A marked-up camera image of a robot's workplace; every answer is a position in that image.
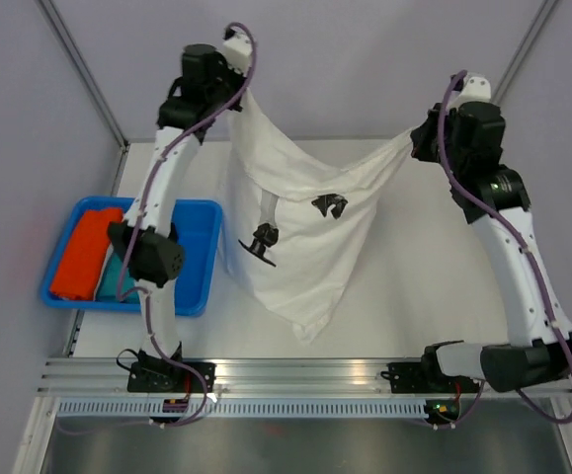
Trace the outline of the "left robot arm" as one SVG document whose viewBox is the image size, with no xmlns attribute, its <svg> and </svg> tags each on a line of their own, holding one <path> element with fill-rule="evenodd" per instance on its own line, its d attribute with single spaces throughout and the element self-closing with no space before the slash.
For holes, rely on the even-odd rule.
<svg viewBox="0 0 572 474">
<path fill-rule="evenodd" d="M 222 48 L 190 44 L 181 55 L 181 75 L 158 110 L 155 147 L 148 174 L 121 222 L 108 236 L 122 260 L 122 276 L 134 280 L 145 325 L 142 346 L 159 357 L 151 380 L 173 391 L 185 379 L 176 356 L 181 341 L 175 323 L 175 284 L 185 251 L 172 223 L 175 190 L 198 155 L 208 129 L 226 111 L 239 111 L 257 59 L 247 39 L 229 39 Z"/>
</svg>

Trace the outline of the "white t-shirt with robot print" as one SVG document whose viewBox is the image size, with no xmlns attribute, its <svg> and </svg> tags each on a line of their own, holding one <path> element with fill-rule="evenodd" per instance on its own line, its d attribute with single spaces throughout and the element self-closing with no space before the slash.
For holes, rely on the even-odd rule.
<svg viewBox="0 0 572 474">
<path fill-rule="evenodd" d="M 228 128 L 219 255 L 237 283 L 309 343 L 344 294 L 382 189 L 411 155 L 411 132 L 347 164 L 326 163 L 288 138 L 250 93 Z"/>
</svg>

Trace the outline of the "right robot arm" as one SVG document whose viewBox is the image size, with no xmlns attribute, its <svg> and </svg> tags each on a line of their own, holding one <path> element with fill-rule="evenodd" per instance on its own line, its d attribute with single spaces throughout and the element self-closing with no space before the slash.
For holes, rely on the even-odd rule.
<svg viewBox="0 0 572 474">
<path fill-rule="evenodd" d="M 557 297 L 543 297 L 537 279 L 546 276 L 537 253 L 531 202 L 518 172 L 502 164 L 505 120 L 499 107 L 467 102 L 439 123 L 441 107 L 411 133 L 412 155 L 440 164 L 458 181 L 453 201 L 488 255 L 503 300 L 507 340 L 502 344 L 464 341 L 426 347 L 420 376 L 442 390 L 457 376 L 487 381 L 498 392 L 565 379 L 572 361 L 572 323 Z"/>
</svg>

